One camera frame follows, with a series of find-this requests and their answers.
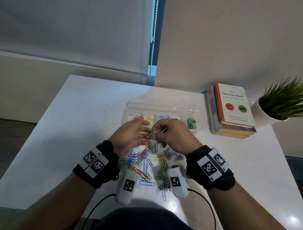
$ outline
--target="hand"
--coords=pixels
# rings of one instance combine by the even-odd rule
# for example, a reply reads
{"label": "hand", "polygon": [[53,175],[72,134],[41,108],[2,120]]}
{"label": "hand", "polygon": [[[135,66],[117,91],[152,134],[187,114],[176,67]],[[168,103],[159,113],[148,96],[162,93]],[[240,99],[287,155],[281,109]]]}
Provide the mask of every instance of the hand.
{"label": "hand", "polygon": [[151,136],[152,139],[162,142],[163,147],[167,143],[177,153],[187,155],[202,146],[187,126],[177,118],[159,120],[152,131],[158,131]]}
{"label": "hand", "polygon": [[114,146],[114,153],[119,157],[124,157],[133,147],[138,145],[147,145],[147,134],[138,133],[148,133],[148,128],[143,125],[149,125],[149,121],[140,117],[120,126],[120,128],[118,128],[108,139]]}

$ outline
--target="green circle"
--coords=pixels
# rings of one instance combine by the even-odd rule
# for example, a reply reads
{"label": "green circle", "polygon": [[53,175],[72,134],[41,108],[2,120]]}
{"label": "green circle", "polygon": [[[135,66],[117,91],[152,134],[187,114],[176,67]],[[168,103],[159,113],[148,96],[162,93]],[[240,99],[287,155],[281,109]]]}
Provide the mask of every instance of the green circle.
{"label": "green circle", "polygon": [[242,112],[242,113],[246,113],[247,112],[247,109],[244,105],[239,105],[238,106],[238,109]]}

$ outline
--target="right hand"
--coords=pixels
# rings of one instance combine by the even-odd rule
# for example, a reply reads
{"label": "right hand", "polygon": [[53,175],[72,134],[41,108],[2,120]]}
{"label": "right hand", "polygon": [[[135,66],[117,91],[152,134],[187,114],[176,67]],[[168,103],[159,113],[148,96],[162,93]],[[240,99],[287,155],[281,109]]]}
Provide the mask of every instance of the right hand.
{"label": "right hand", "polygon": [[[165,128],[167,131],[161,133],[160,130]],[[202,146],[188,127],[177,118],[161,119],[154,124],[151,130],[158,131],[151,136],[152,139],[162,142],[163,147],[167,143],[173,151],[183,155],[187,155]]]}

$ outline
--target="white plant pot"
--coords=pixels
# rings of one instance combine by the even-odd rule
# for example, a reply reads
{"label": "white plant pot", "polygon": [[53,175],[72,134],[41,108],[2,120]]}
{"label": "white plant pot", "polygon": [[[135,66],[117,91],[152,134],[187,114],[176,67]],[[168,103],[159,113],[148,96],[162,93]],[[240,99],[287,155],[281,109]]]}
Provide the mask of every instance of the white plant pot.
{"label": "white plant pot", "polygon": [[262,128],[264,126],[272,125],[273,123],[276,122],[282,122],[288,120],[288,118],[286,120],[277,120],[264,113],[259,105],[259,99],[250,107],[250,109],[252,116],[254,117],[254,121],[256,123],[255,126],[256,129]]}

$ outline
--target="left hand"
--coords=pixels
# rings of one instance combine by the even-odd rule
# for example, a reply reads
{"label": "left hand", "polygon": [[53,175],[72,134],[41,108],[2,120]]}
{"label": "left hand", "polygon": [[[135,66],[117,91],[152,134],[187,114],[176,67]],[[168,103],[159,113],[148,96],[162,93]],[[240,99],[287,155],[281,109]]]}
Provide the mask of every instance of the left hand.
{"label": "left hand", "polygon": [[124,157],[133,147],[138,145],[148,145],[148,134],[138,133],[148,133],[148,128],[143,125],[149,125],[149,121],[140,117],[120,126],[120,128],[118,128],[108,139],[114,146],[114,153],[119,157]]}

